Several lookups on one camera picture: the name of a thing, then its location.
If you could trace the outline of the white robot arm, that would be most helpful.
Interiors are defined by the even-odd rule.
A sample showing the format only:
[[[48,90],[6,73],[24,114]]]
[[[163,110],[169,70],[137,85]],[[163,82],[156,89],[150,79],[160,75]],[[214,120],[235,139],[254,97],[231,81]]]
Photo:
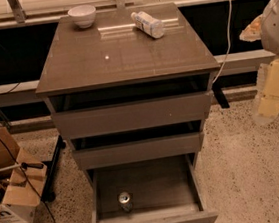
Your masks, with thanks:
[[[263,13],[240,34],[240,40],[246,42],[259,39],[265,51],[276,55],[269,64],[260,64],[256,77],[252,114],[256,124],[264,125],[279,115],[279,0],[270,0]]]

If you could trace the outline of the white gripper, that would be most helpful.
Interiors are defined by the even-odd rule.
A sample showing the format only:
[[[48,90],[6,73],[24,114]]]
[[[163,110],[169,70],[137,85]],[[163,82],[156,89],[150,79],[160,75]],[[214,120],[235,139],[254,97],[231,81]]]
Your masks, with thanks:
[[[259,41],[261,38],[262,17],[262,15],[258,15],[251,21],[241,31],[239,39],[245,42]],[[251,111],[252,119],[261,126],[272,123],[279,115],[279,58],[272,61],[268,66],[263,95],[276,99],[269,99],[261,95],[257,95],[254,98]]]

